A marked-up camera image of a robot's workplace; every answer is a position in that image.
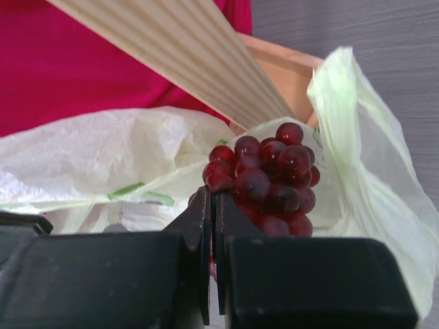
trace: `gray wall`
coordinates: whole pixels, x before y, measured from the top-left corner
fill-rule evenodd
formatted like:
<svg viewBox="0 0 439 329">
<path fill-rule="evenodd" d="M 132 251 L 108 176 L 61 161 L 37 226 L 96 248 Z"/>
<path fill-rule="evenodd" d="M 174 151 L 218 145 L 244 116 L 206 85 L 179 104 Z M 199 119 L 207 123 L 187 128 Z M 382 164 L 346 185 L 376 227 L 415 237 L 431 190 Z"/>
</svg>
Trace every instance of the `gray wall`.
<svg viewBox="0 0 439 329">
<path fill-rule="evenodd" d="M 439 207 L 439 0 L 252 0 L 254 36 L 321 58 L 352 45 L 401 121 L 425 192 Z M 439 328 L 436 303 L 424 328 Z"/>
</svg>

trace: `red fabric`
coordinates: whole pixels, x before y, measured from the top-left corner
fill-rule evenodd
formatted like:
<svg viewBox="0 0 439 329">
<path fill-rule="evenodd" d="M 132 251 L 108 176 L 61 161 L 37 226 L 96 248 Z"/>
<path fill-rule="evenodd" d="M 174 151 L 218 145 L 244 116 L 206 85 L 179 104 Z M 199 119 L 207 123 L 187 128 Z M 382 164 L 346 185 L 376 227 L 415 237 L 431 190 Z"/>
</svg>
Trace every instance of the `red fabric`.
<svg viewBox="0 0 439 329">
<path fill-rule="evenodd" d="M 251 33 L 250 0 L 215 2 Z M 0 31 L 0 136 L 111 108 L 171 105 L 221 117 L 45 0 L 0 0 Z"/>
</svg>

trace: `plastic bag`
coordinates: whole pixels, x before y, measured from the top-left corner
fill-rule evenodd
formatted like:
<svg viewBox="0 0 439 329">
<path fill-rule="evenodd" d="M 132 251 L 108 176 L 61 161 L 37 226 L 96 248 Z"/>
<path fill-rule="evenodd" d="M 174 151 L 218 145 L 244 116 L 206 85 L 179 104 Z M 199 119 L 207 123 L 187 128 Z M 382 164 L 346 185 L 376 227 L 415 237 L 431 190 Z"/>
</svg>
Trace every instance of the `plastic bag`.
<svg viewBox="0 0 439 329">
<path fill-rule="evenodd" d="M 316 153 L 321 172 L 313 187 L 316 207 L 308 214 L 313 235 L 384 242 L 398 261 L 420 318 L 426 318 L 439 268 L 439 215 L 416 178 L 400 123 L 349 48 L 324 61 L 308 96 L 318 129 L 279 119 L 247 134 L 262 140 L 286 121 L 301 125 L 303 144 Z"/>
<path fill-rule="evenodd" d="M 0 208 L 45 212 L 54 233 L 160 230 L 203 184 L 215 144 L 234 136 L 219 119 L 171 107 L 56 121 L 0 139 Z"/>
<path fill-rule="evenodd" d="M 439 216 L 420 186 L 401 126 L 338 49 L 315 72 L 309 98 L 320 131 L 299 123 L 321 179 L 309 213 L 315 236 L 367 236 L 395 255 L 421 318 L 439 267 Z M 247 134 L 263 139 L 293 119 Z M 56 232 L 159 230 L 202 185 L 215 144 L 237 140 L 220 120 L 161 108 L 88 114 L 0 140 L 0 208 L 49 211 Z"/>
</svg>

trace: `grape cluster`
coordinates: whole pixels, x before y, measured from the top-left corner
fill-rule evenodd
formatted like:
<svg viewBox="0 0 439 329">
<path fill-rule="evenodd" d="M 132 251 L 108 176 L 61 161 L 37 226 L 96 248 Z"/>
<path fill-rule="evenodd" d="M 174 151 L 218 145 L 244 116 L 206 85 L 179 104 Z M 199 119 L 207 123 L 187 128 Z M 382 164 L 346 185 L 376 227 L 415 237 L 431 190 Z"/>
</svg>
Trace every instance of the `grape cluster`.
<svg viewBox="0 0 439 329">
<path fill-rule="evenodd" d="M 213 194 L 230 191 L 237 207 L 270 236 L 311 236 L 306 216 L 316 204 L 311 187 L 320 180 L 315 156 L 302 145 L 303 131 L 284 123 L 276 136 L 259 142 L 242 136 L 235 150 L 215 147 L 203 170 Z"/>
</svg>

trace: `wooden board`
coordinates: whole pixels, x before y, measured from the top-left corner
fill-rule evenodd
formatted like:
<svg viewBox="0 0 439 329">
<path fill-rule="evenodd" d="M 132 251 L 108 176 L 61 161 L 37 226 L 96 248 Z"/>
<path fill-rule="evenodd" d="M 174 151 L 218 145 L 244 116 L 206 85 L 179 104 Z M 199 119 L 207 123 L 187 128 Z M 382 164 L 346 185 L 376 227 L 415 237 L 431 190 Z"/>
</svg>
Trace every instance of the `wooden board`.
<svg viewBox="0 0 439 329">
<path fill-rule="evenodd" d="M 48 2 L 242 128 L 291 114 L 214 1 Z"/>
<path fill-rule="evenodd" d="M 292 109 L 296 119 L 316 127 L 317 117 L 307 97 L 313 70 L 323 60 L 258 38 L 239 35 Z"/>
</svg>

